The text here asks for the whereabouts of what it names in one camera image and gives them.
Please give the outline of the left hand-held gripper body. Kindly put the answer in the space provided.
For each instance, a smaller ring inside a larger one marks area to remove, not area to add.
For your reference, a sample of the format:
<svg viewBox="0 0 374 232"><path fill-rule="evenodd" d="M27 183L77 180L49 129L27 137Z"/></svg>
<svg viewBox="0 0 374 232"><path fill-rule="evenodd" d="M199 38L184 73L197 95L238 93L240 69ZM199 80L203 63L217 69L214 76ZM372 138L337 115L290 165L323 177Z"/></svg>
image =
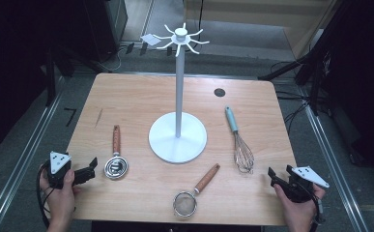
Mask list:
<svg viewBox="0 0 374 232"><path fill-rule="evenodd" d="M47 178L54 189L61 189L64 184L64 177L71 169L72 157L69 154L51 152L49 155L49 167Z"/></svg>

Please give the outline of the person's left hand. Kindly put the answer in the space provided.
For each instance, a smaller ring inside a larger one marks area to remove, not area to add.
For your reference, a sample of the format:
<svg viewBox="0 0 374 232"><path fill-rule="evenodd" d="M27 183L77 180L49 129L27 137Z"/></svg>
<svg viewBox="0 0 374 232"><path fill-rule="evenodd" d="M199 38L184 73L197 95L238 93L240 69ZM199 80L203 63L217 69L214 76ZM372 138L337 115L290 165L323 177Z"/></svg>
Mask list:
<svg viewBox="0 0 374 232"><path fill-rule="evenodd" d="M79 193L77 188L72 186L74 172L69 170L64 177L62 189L52 189L46 179L47 173L42 171L40 176L40 188L47 196L47 205L50 211L50 224L71 224L74 212L75 195Z"/></svg>

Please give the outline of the whisk with blue handle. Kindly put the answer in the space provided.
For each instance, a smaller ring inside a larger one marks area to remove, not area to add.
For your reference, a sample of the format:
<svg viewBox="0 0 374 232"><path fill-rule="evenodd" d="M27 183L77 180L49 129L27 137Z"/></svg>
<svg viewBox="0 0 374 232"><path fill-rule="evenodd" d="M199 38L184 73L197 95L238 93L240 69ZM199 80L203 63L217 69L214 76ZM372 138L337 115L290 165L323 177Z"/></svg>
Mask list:
<svg viewBox="0 0 374 232"><path fill-rule="evenodd" d="M242 173L252 173L254 168L255 158L246 145L245 141L239 134L239 128L231 107L225 107L225 114L228 120L230 129L234 135L234 160L238 170Z"/></svg>

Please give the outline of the black cabinet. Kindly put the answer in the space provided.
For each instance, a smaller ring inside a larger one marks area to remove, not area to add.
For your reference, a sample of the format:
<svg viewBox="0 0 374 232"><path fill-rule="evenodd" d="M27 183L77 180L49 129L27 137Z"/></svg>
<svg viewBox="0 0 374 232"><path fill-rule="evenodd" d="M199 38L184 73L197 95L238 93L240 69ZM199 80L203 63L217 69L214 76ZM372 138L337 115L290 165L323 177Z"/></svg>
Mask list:
<svg viewBox="0 0 374 232"><path fill-rule="evenodd" d="M83 0L89 20L92 56L104 61L118 51L128 14L125 0Z"/></svg>

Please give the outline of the metal floor rail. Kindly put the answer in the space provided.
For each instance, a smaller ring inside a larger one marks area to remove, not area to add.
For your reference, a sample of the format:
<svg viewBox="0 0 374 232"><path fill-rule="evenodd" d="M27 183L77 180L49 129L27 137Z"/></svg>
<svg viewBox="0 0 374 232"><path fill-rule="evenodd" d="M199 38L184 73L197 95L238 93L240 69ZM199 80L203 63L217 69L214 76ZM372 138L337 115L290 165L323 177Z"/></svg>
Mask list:
<svg viewBox="0 0 374 232"><path fill-rule="evenodd" d="M367 224L361 214L360 206L350 189L341 166L335 157L335 152L328 140L322 126L321 119L315 111L315 105L311 98L308 99L308 108L305 111L308 121L315 133L329 172L331 181L335 186L354 232L368 232Z"/></svg>
<svg viewBox="0 0 374 232"><path fill-rule="evenodd" d="M14 169L6 182L6 185L0 191L0 225L2 220L7 213L14 196L21 184L22 179L26 173L27 167L30 165L35 153L40 145L43 135L48 127L50 120L52 119L54 112L57 109L60 98L64 92L67 79L60 76L56 82L56 94L55 99L52 103L47 106L43 114L31 133L27 144L25 145L20 157L15 163Z"/></svg>

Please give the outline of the person's right hand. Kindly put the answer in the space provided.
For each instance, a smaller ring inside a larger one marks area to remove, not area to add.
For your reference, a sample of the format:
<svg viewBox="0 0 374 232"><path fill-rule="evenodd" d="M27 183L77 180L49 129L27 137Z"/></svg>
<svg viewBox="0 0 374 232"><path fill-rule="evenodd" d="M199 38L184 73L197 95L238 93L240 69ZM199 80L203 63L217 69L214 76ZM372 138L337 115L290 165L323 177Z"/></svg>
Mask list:
<svg viewBox="0 0 374 232"><path fill-rule="evenodd" d="M274 187L274 191L282 205L286 225L311 226L312 220L317 213L316 206L312 200L295 203L292 202L280 187Z"/></svg>

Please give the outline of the white utensil rack stand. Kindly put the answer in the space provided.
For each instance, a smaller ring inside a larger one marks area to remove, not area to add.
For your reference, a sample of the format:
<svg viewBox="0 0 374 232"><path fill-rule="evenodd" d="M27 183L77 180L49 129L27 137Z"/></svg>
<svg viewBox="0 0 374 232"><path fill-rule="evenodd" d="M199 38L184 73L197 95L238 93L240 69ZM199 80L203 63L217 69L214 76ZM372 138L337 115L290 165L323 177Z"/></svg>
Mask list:
<svg viewBox="0 0 374 232"><path fill-rule="evenodd" d="M168 163L182 164L195 160L205 149L207 144L207 131L204 124L194 115L184 112L184 74L186 63L186 48L198 54L190 43L205 44L194 39L203 30L190 34L187 26L183 24L175 30L167 25L165 29L171 36L160 37L159 40L169 40L169 43L160 49L176 45L176 84L175 84L175 111L166 113L155 120L149 131L149 144L153 152Z"/></svg>

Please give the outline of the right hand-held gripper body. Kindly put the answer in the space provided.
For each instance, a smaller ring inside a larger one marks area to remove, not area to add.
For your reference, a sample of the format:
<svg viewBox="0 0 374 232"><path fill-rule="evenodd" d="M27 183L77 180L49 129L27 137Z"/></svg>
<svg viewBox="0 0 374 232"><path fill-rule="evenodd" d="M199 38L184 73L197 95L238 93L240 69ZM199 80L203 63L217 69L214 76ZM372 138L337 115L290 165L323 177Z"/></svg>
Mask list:
<svg viewBox="0 0 374 232"><path fill-rule="evenodd" d="M330 184L317 174L310 166L292 167L288 165L289 192L287 197L296 203L303 203L312 199L314 185L328 189Z"/></svg>

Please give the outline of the black metal stand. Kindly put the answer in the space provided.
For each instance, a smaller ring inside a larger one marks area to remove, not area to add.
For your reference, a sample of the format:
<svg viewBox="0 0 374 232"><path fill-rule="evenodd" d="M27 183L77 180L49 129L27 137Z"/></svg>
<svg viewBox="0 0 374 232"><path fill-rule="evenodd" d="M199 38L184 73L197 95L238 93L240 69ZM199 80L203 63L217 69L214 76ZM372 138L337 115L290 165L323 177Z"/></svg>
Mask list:
<svg viewBox="0 0 374 232"><path fill-rule="evenodd" d="M60 73L64 73L63 56L59 46L52 46L46 53L46 87L47 87L47 100L46 106L50 106L56 96L56 78L55 69Z"/></svg>
<svg viewBox="0 0 374 232"><path fill-rule="evenodd" d="M317 115L317 101L320 82L323 78L324 58L330 51L334 38L345 22L346 14L353 5L353 0L340 0L340 4L331 17L327 27L317 40L316 44L301 58L290 62L282 68L269 74L259 76L259 80L272 81L273 79L299 68L295 76L295 82L303 86L309 79L312 79L312 86L308 97L308 105L312 112Z"/></svg>

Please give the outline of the mesh strainer with wooden handle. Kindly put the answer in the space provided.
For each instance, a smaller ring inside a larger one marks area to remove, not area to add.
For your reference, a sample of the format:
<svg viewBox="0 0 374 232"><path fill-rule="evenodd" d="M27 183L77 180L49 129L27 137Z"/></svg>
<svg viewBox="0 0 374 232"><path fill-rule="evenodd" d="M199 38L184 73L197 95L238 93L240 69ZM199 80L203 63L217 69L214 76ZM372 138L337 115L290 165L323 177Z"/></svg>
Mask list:
<svg viewBox="0 0 374 232"><path fill-rule="evenodd" d="M175 195L173 200L173 209L176 216L188 218L196 212L196 196L205 189L219 169L220 165L216 163L195 185L193 191L180 191Z"/></svg>

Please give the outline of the white paper card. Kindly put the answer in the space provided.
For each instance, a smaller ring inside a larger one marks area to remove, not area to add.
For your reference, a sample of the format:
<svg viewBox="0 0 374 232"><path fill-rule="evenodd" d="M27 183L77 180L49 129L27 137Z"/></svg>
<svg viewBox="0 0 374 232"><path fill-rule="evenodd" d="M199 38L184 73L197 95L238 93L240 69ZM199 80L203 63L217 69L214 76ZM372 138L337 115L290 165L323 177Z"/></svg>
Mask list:
<svg viewBox="0 0 374 232"><path fill-rule="evenodd" d="M160 43L160 39L156 38L154 35L152 34L147 34L147 35L144 35L144 36L141 36L140 39L148 44L148 45L151 45L151 46L154 46L156 44L159 44Z"/></svg>

